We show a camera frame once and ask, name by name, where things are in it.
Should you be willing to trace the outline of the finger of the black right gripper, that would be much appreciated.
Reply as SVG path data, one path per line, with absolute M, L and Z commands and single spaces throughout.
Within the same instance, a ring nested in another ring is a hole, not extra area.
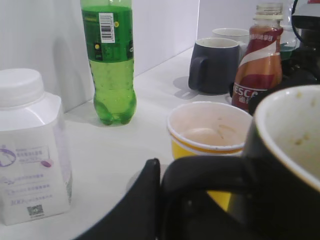
M 320 49 L 298 47 L 281 51 L 282 87 L 320 84 Z

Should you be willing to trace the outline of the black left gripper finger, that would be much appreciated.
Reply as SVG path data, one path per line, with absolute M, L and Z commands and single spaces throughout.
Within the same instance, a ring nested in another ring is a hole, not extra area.
M 158 231 L 161 165 L 145 162 L 125 196 L 78 240 L 155 240 Z

